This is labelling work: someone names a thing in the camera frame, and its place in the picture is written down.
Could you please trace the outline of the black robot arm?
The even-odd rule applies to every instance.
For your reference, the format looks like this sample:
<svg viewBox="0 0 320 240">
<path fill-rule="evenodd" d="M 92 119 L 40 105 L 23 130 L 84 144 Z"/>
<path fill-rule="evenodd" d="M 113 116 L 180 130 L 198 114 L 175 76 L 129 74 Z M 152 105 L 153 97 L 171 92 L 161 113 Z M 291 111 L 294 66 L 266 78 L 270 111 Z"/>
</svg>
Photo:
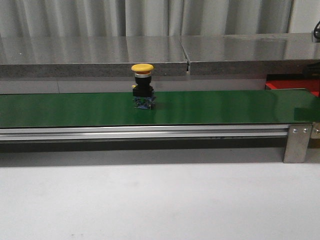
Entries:
<svg viewBox="0 0 320 240">
<path fill-rule="evenodd" d="M 320 21 L 318 21 L 311 31 L 311 41 L 312 43 L 320 42 Z M 320 78 L 320 62 L 308 64 L 302 70 L 302 74 L 306 79 L 316 79 Z"/>
</svg>

